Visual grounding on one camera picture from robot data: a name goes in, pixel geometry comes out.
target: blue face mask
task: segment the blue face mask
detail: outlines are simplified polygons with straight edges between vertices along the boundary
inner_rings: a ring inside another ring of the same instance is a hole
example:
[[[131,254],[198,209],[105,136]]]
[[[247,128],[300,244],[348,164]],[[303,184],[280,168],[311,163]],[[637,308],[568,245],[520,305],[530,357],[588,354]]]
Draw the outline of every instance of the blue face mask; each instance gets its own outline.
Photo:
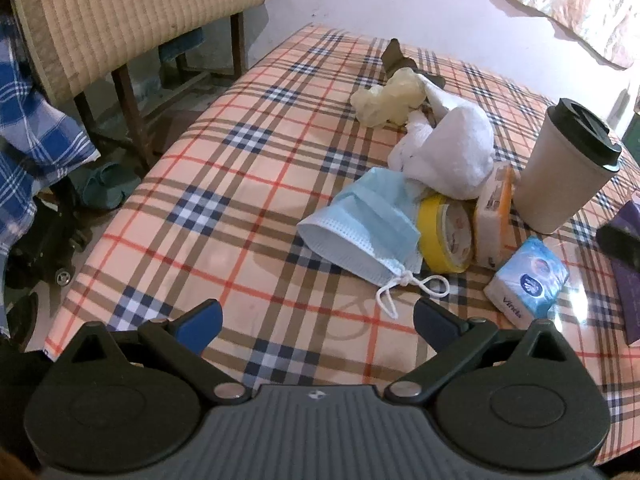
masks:
[[[449,293],[449,283],[441,276],[414,276],[422,266],[415,219],[424,189],[398,171],[372,168],[329,206],[298,223],[300,237],[313,252],[380,287],[376,303],[393,319],[398,312],[389,290],[396,285],[413,283],[438,298]],[[433,278],[445,283],[444,293],[427,288],[425,283]]]

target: purple book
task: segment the purple book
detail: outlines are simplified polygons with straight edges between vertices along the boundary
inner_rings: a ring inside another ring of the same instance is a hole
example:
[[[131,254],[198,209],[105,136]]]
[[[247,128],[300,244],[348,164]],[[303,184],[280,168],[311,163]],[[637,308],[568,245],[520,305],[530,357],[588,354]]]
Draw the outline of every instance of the purple book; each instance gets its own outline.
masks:
[[[630,200],[623,205],[611,225],[640,236],[640,202]],[[611,267],[625,316],[626,343],[629,346],[640,346],[640,273],[615,259],[611,260]]]

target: yellow tape roll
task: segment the yellow tape roll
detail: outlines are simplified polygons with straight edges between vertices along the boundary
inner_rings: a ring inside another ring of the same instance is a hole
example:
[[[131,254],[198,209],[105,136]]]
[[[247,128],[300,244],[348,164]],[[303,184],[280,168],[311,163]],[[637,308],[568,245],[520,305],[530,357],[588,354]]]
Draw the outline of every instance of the yellow tape roll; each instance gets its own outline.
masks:
[[[437,193],[424,199],[416,227],[420,252],[432,272],[464,272],[471,264],[471,222],[460,202]]]

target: wooden chair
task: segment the wooden chair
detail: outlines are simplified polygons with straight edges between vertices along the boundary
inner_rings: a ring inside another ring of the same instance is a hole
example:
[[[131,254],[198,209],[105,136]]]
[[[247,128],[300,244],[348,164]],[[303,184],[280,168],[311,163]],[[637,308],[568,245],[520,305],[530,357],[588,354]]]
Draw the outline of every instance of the wooden chair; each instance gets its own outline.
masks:
[[[75,101],[87,132],[96,143],[133,150],[145,171],[154,163],[147,124],[183,92],[209,75],[237,79],[246,69],[242,11],[264,0],[12,0],[33,72],[47,99]],[[182,84],[153,110],[143,114],[136,102],[127,63],[140,54],[213,20],[229,16],[233,72],[176,63]],[[111,73],[130,140],[98,130],[84,90]]]

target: travel mug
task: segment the travel mug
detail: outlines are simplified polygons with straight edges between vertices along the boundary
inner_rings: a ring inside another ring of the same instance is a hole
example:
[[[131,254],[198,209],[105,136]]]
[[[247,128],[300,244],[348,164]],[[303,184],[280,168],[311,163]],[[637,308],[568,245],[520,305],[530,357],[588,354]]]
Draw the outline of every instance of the travel mug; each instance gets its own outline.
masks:
[[[529,226],[551,234],[620,170],[622,147],[609,127],[571,99],[546,110],[513,204]]]

